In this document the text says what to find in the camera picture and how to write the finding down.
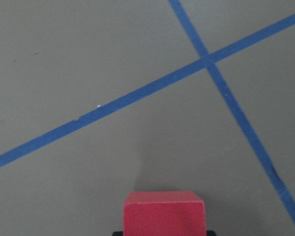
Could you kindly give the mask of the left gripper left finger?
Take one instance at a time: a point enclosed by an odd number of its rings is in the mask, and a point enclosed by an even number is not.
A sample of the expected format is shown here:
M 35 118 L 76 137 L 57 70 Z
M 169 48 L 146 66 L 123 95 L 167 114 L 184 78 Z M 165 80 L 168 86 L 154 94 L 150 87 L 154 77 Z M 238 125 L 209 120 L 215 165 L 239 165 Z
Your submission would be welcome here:
M 123 236 L 123 231 L 113 232 L 112 236 Z

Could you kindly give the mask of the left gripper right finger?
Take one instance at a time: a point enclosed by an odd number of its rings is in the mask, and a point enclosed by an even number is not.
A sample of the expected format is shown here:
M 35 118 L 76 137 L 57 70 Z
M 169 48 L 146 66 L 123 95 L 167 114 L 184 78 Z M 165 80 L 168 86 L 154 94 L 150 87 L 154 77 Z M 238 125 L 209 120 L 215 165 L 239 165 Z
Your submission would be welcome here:
M 208 231 L 206 232 L 206 236 L 215 236 L 215 232 L 212 231 L 212 230 L 208 230 Z

